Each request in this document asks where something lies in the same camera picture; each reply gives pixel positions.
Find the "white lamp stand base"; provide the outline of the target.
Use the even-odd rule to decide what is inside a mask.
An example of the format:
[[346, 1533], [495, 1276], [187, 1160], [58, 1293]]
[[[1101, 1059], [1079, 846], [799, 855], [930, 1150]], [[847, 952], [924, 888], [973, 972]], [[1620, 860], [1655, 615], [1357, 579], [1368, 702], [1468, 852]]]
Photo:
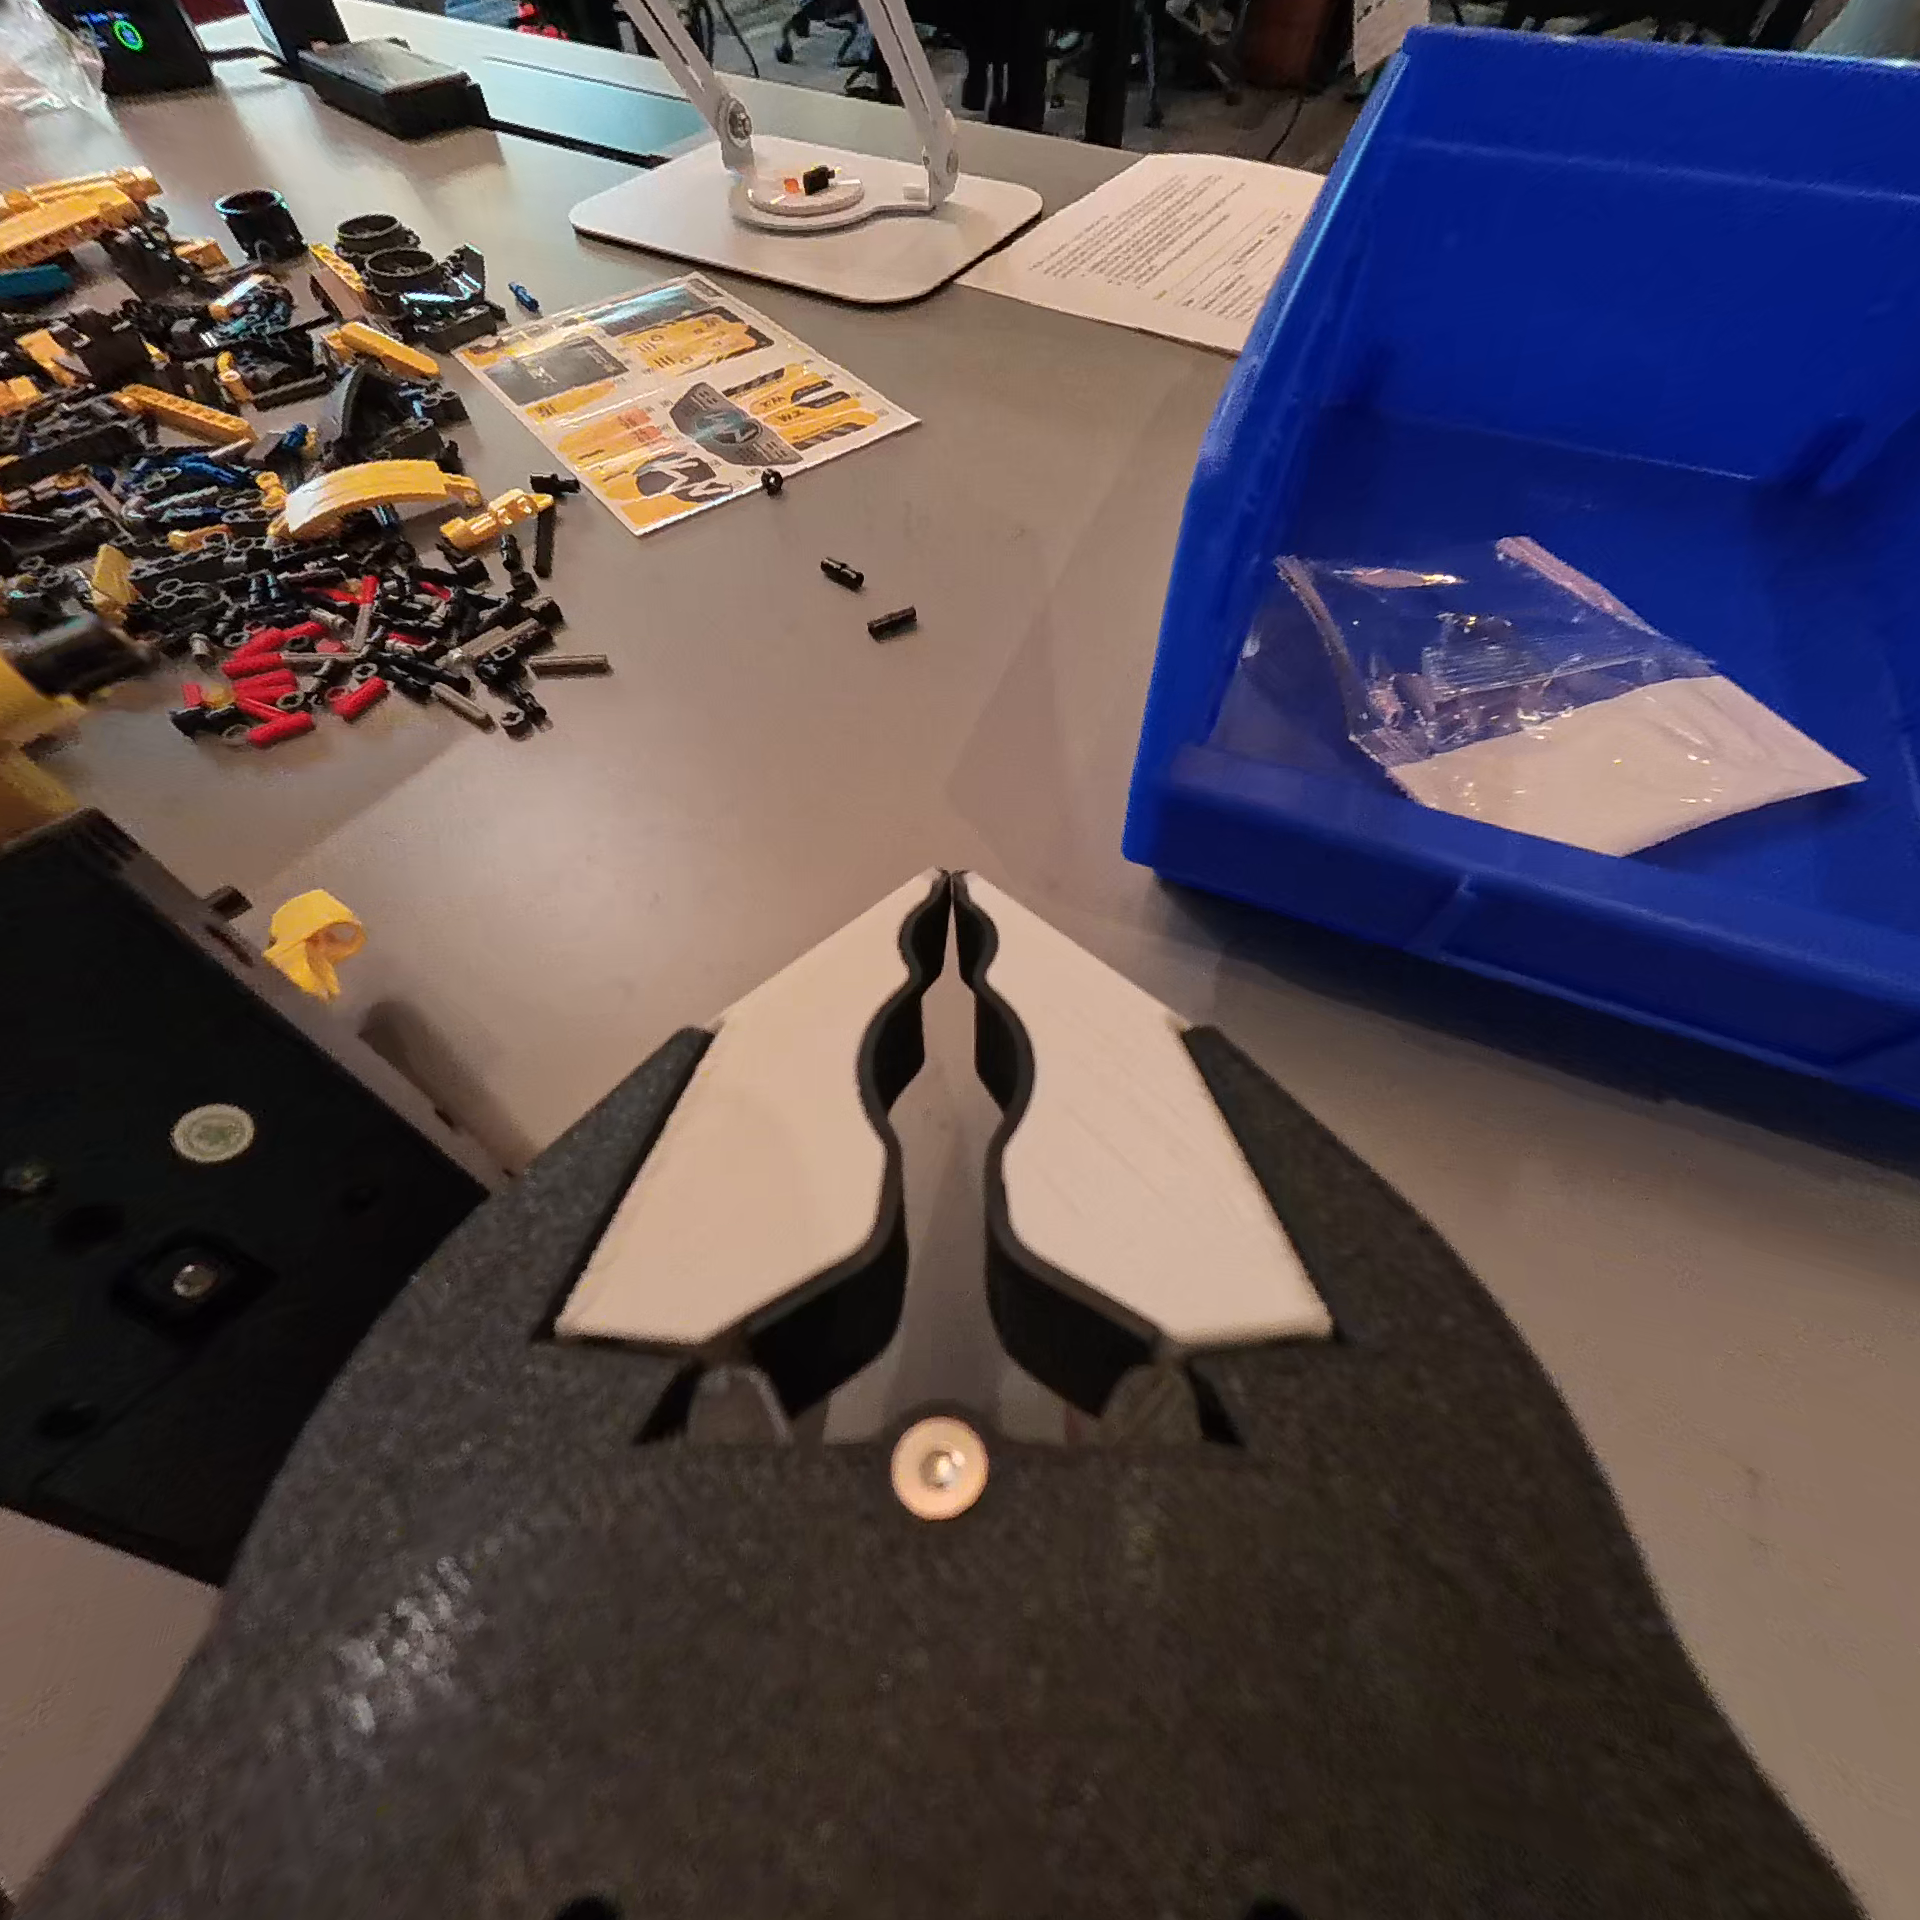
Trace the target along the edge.
[[910, 160], [759, 135], [670, 4], [621, 11], [710, 141], [581, 200], [570, 213], [581, 237], [842, 304], [895, 307], [939, 293], [1042, 215], [1038, 189], [964, 172], [957, 124], [904, 4], [861, 14], [901, 87]]

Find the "yellow curved building piece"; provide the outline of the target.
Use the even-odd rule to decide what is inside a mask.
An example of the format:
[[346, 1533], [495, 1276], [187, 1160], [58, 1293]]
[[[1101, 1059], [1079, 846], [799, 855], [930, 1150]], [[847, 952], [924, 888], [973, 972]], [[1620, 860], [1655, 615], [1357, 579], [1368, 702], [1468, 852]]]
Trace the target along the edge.
[[476, 509], [484, 492], [434, 459], [383, 459], [323, 471], [290, 492], [270, 524], [274, 541], [336, 536], [358, 515]]

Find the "yellow and black sticker sheet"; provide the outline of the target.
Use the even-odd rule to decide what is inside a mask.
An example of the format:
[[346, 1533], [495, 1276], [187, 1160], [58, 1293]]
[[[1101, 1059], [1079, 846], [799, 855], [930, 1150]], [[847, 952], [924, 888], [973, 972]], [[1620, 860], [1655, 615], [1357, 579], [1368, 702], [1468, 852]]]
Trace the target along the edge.
[[686, 271], [454, 352], [560, 477], [645, 536], [784, 492], [922, 421], [718, 280]]

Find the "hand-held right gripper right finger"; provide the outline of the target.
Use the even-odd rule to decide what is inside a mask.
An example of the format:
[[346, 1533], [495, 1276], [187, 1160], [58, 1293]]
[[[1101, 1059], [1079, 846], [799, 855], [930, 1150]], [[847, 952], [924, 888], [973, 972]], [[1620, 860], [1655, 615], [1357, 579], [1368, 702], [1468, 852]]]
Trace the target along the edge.
[[1325, 1342], [1333, 1310], [1216, 1099], [1190, 1026], [998, 884], [952, 878], [1005, 1355], [1101, 1416], [1130, 1376]]

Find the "black flat box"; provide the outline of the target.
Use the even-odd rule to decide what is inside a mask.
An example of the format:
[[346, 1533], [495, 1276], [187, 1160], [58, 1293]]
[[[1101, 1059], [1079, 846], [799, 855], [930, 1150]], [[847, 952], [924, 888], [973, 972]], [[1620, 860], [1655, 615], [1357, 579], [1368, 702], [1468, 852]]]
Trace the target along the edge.
[[5, 1508], [221, 1587], [336, 1373], [506, 1179], [108, 815], [5, 844]]

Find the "black power adapter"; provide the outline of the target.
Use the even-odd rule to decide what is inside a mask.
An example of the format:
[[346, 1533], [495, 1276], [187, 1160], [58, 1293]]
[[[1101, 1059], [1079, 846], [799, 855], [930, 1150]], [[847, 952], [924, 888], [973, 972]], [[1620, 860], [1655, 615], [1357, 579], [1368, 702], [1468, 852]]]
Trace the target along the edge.
[[468, 72], [396, 39], [314, 43], [290, 72], [319, 103], [396, 139], [492, 127], [484, 92]]

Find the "pile of small building pieces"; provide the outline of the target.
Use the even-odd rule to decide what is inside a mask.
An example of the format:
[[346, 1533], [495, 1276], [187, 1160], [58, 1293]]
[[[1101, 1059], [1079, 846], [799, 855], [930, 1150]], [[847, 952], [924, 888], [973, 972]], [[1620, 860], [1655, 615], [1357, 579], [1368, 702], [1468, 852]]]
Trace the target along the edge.
[[5, 636], [93, 612], [150, 645], [149, 671], [181, 667], [173, 732], [239, 751], [389, 700], [523, 739], [550, 726], [548, 682], [613, 675], [563, 646], [548, 579], [578, 484], [557, 472], [270, 540], [332, 469], [472, 480], [448, 362], [510, 316], [476, 247], [363, 213], [268, 268], [173, 230], [158, 178], [123, 166], [5, 189], [2, 266]]

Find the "small yellow connector piece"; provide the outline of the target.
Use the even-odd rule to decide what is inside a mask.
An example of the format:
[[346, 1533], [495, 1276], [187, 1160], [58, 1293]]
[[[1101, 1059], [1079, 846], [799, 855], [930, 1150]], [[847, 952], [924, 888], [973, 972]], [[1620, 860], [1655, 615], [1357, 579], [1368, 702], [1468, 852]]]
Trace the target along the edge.
[[302, 995], [336, 1002], [342, 967], [365, 949], [363, 920], [332, 891], [310, 888], [272, 912], [263, 959]]

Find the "yellow toy assembly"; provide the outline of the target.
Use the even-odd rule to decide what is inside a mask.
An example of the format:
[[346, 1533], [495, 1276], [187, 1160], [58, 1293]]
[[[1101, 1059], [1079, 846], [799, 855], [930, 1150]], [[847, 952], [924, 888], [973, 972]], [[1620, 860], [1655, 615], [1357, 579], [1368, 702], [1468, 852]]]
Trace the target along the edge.
[[76, 808], [32, 743], [78, 724], [84, 700], [154, 666], [154, 646], [93, 612], [2, 637], [2, 844]]

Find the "clear plastic bag of hardware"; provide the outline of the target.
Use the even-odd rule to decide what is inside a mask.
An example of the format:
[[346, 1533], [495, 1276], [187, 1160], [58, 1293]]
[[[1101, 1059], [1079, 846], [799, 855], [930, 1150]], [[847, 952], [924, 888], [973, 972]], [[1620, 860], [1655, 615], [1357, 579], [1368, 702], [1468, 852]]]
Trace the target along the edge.
[[1866, 775], [1527, 535], [1431, 563], [1276, 557], [1274, 629], [1312, 642], [1339, 732], [1396, 794], [1605, 858]]

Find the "crumpled clear plastic wrap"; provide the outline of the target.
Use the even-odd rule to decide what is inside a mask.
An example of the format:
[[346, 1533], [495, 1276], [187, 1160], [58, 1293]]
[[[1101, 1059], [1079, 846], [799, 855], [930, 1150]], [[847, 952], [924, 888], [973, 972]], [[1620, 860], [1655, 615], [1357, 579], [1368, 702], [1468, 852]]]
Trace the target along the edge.
[[39, 2], [2, 2], [2, 115], [104, 112], [104, 60]]

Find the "printed white paper sheet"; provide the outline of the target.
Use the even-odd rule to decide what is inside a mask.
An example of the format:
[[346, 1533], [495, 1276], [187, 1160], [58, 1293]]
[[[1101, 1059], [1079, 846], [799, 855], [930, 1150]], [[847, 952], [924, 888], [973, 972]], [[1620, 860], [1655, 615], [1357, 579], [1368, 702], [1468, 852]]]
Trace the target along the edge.
[[1151, 152], [1021, 230], [960, 285], [1075, 319], [1239, 355], [1323, 176], [1266, 160]]

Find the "blue plastic storage bin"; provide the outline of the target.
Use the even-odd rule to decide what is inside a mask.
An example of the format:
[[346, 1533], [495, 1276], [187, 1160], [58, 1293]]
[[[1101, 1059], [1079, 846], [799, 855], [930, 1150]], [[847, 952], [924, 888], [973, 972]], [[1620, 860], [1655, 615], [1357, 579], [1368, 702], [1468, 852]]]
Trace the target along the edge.
[[[1192, 469], [1122, 852], [1915, 1110], [1915, 60], [1413, 31]], [[1602, 855], [1351, 739], [1282, 560], [1528, 536], [1859, 784]]]

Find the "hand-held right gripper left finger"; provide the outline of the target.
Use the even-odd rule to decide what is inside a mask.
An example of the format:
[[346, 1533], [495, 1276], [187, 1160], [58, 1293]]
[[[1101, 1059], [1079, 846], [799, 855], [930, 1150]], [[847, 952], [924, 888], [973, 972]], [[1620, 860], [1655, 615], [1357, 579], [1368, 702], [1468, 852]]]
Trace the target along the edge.
[[560, 1301], [556, 1340], [692, 1376], [751, 1366], [784, 1416], [892, 1343], [907, 1276], [894, 1106], [925, 1063], [950, 912], [952, 879], [930, 869], [715, 1019]]

